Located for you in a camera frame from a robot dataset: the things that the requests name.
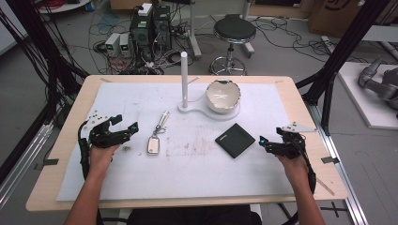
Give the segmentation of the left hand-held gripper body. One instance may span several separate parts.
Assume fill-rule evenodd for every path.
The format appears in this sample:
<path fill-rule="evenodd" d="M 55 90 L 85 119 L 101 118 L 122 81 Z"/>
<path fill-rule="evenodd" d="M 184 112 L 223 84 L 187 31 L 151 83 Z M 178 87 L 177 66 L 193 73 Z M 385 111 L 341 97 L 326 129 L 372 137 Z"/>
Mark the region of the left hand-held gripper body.
<path fill-rule="evenodd" d="M 111 131 L 109 118 L 101 112 L 94 111 L 84 124 L 84 130 L 89 131 L 89 141 L 97 147 L 107 148 L 113 145 L 125 143 L 124 130 Z"/>

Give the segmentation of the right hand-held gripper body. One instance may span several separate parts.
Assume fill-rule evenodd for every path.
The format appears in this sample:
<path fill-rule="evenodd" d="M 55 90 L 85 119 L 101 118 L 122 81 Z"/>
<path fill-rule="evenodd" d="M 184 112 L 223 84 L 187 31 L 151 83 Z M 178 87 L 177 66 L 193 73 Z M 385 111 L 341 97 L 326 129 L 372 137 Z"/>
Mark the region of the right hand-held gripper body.
<path fill-rule="evenodd" d="M 306 153 L 306 137 L 303 135 L 304 132 L 315 132 L 315 127 L 308 127 L 297 122 L 293 122 L 290 125 L 282 127 L 282 130 L 286 133 L 281 136 L 283 142 L 280 143 L 282 146 L 282 152 L 280 154 L 273 154 L 276 156 L 287 157 L 289 159 L 303 156 L 307 158 Z"/>

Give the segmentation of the silver key fob with strap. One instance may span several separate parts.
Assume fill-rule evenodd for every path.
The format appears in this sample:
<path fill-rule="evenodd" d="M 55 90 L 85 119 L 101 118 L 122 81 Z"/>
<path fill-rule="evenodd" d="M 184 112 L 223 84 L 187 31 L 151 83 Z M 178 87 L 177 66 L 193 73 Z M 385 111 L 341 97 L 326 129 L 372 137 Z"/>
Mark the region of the silver key fob with strap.
<path fill-rule="evenodd" d="M 165 111 L 161 115 L 161 119 L 159 123 L 155 126 L 152 135 L 148 138 L 147 142 L 147 153 L 149 155 L 157 155 L 160 152 L 160 139 L 158 135 L 165 131 L 164 124 L 166 123 L 167 119 L 169 118 L 170 113 Z"/>

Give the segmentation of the black wallet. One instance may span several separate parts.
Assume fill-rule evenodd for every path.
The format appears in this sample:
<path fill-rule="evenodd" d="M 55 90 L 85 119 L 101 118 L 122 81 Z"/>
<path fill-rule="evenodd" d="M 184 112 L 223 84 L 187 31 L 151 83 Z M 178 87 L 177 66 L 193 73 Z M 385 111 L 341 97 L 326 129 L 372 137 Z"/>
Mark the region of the black wallet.
<path fill-rule="evenodd" d="M 215 139 L 215 142 L 225 150 L 232 158 L 237 158 L 255 141 L 239 124 L 234 124 L 223 134 Z"/>

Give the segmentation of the white ceramic bowl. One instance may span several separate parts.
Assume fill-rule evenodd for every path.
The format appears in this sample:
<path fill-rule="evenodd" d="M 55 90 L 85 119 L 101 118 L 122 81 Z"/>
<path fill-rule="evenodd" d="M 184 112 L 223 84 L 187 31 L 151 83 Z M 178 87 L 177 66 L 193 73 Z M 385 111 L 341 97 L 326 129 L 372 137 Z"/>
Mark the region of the white ceramic bowl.
<path fill-rule="evenodd" d="M 240 88 L 230 80 L 216 80 L 207 86 L 205 99 L 215 113 L 230 113 L 239 104 Z"/>

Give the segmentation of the white hook stand with pole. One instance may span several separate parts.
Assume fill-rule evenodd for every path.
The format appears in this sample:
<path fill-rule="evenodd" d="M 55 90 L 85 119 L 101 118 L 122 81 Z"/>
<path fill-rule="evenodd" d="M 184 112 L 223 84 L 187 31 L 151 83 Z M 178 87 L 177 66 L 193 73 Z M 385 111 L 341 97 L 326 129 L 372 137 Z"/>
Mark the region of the white hook stand with pole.
<path fill-rule="evenodd" d="M 240 111 L 240 102 L 238 106 L 230 113 L 217 113 L 210 110 L 206 104 L 206 99 L 205 99 L 206 90 L 203 92 L 202 96 L 200 96 L 198 99 L 189 101 L 188 99 L 189 84 L 197 81 L 198 78 L 195 78 L 190 82 L 188 81 L 188 54 L 186 52 L 182 52 L 180 54 L 180 63 L 181 63 L 182 101 L 177 105 L 177 108 L 181 113 L 201 113 L 207 118 L 216 121 L 227 121 L 238 116 Z"/>

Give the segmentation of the person's right hand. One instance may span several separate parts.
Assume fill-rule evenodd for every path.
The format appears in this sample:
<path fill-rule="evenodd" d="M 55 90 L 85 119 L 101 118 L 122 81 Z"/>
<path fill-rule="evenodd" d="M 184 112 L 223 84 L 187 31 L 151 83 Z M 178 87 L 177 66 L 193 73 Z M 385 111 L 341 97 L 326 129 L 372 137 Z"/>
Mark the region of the person's right hand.
<path fill-rule="evenodd" d="M 310 188 L 308 168 L 303 157 L 289 159 L 287 157 L 277 156 L 277 159 L 283 164 L 286 177 L 295 191 Z"/>

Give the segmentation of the thin wooden stick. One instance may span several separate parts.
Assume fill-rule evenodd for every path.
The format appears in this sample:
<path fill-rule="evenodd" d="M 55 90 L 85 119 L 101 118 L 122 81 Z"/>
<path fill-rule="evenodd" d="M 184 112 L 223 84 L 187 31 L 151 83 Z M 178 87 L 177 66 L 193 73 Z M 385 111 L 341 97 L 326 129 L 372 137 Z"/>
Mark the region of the thin wooden stick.
<path fill-rule="evenodd" d="M 326 190 L 331 196 L 335 196 L 336 193 L 334 190 L 331 189 L 324 181 L 322 181 L 320 178 L 316 178 L 317 183 L 324 189 Z"/>

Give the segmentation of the white foam mat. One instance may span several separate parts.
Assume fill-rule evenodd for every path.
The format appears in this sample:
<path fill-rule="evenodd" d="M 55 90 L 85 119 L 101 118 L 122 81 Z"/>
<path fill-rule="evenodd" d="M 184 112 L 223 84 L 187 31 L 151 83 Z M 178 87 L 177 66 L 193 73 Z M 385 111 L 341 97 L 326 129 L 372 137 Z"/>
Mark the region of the white foam mat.
<path fill-rule="evenodd" d="M 174 106 L 158 135 L 160 152 L 147 153 L 148 138 L 161 115 L 144 119 L 140 112 L 122 115 L 114 130 L 137 122 L 139 131 L 121 145 L 104 180 L 100 197 L 104 201 L 188 199 L 291 195 L 292 188 L 281 163 L 258 143 L 253 143 L 232 158 L 216 142 L 222 133 L 239 124 L 255 139 L 263 136 L 272 142 L 281 138 L 267 115 L 255 120 L 234 118 L 215 121 L 199 112 L 182 113 Z"/>

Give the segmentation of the white platform board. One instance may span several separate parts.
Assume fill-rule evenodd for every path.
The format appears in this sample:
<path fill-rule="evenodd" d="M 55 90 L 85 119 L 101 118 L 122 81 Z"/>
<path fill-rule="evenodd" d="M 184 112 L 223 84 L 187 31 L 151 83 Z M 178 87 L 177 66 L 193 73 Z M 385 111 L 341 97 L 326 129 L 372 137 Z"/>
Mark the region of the white platform board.
<path fill-rule="evenodd" d="M 376 93 L 358 85 L 360 73 L 366 67 L 366 63 L 346 62 L 339 71 L 339 78 L 368 128 L 398 130 L 398 111 L 389 107 Z"/>

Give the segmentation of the person's dark clothing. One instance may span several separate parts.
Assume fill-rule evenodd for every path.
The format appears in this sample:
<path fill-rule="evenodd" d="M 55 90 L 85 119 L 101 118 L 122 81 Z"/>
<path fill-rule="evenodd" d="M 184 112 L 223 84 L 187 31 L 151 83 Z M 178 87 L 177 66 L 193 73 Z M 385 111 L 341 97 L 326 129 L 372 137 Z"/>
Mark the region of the person's dark clothing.
<path fill-rule="evenodd" d="M 262 225 L 248 204 L 134 209 L 128 225 Z"/>

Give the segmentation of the white box on tower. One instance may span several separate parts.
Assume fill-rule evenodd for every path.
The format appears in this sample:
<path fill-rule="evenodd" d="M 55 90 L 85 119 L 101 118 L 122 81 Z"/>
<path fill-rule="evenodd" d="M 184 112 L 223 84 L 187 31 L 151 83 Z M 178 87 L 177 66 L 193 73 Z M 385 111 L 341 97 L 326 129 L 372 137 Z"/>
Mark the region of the white box on tower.
<path fill-rule="evenodd" d="M 152 9 L 152 4 L 151 3 L 143 3 L 138 10 L 138 15 L 139 16 L 148 16 L 149 12 Z"/>

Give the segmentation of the brown cardboard box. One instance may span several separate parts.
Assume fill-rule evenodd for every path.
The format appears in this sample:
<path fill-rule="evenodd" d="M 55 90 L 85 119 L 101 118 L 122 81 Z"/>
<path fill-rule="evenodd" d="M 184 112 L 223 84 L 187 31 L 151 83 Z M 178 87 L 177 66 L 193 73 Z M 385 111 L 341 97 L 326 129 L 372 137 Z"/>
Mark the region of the brown cardboard box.
<path fill-rule="evenodd" d="M 308 20 L 310 33 L 341 38 L 366 0 L 315 0 Z"/>

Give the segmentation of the aluminium rail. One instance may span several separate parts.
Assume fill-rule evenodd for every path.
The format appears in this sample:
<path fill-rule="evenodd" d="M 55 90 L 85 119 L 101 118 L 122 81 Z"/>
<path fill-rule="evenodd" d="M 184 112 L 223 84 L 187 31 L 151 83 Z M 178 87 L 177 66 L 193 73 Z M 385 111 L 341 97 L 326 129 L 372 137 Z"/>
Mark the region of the aluminium rail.
<path fill-rule="evenodd" d="M 337 148 L 330 135 L 327 134 L 326 130 L 321 127 L 322 114 L 317 106 L 307 106 L 307 109 L 314 120 L 314 124 L 326 145 L 326 149 L 333 159 L 337 158 L 338 162 L 334 162 L 334 166 L 337 169 L 340 178 L 343 181 L 344 187 L 347 190 L 347 197 L 344 199 L 344 204 L 348 210 L 348 214 L 354 225 L 369 225 L 367 218 L 360 206 L 360 202 L 356 196 L 355 190 L 353 189 L 348 175 L 345 171 L 344 164 L 340 159 Z"/>
<path fill-rule="evenodd" d="M 24 148 L 22 156 L 11 169 L 5 181 L 0 185 L 0 210 L 7 204 L 16 187 L 22 181 L 44 144 L 50 138 L 54 124 L 42 125 L 33 139 Z"/>

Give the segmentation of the black metal frame post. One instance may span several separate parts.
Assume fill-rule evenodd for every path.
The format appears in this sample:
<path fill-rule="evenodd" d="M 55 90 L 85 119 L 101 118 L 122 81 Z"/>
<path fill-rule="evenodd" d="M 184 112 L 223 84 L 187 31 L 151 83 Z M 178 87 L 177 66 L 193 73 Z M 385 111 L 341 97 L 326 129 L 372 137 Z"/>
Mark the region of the black metal frame post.
<path fill-rule="evenodd" d="M 296 83 L 297 89 L 311 85 L 309 90 L 302 95 L 302 99 L 311 106 L 315 106 L 319 98 L 324 96 L 321 127 L 328 135 L 330 135 L 329 116 L 335 78 L 389 2 L 390 0 L 366 0 L 325 65 L 314 75 Z"/>

